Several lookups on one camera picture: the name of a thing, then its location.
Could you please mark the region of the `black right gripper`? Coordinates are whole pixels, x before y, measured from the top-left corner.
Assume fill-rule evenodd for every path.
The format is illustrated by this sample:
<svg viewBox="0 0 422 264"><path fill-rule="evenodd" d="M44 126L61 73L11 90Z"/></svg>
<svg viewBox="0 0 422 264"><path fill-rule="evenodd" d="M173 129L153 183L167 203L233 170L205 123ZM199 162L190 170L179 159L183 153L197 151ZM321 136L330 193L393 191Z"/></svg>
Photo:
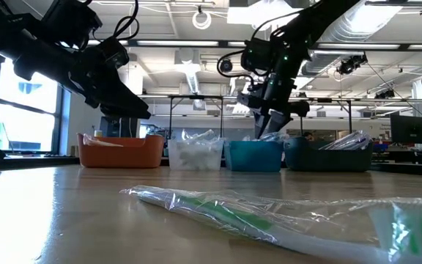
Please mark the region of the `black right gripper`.
<svg viewBox="0 0 422 264"><path fill-rule="evenodd" d="M292 121L291 114L306 117L310 111L310 106L306 101L289 101L295 87L295 81L292 78L283 78L271 73L262 83L252 83L247 88L247 92L238 94L237 102L247 106L253 112L256 139L262 136L266 127L268 133L279 132ZM271 111L280 114L272 114L270 117Z"/></svg>

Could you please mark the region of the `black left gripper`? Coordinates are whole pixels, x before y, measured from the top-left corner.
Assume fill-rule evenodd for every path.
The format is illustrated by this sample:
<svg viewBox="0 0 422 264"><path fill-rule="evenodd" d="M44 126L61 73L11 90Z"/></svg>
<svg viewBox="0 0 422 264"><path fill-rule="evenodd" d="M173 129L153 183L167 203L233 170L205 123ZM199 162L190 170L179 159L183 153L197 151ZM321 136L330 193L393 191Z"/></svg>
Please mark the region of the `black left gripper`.
<svg viewBox="0 0 422 264"><path fill-rule="evenodd" d="M82 95L91 107L100 107L105 116L149 119L148 105L122 83L115 61L98 46L69 52L52 45L34 45L12 61L17 76L31 80L41 73Z"/></svg>

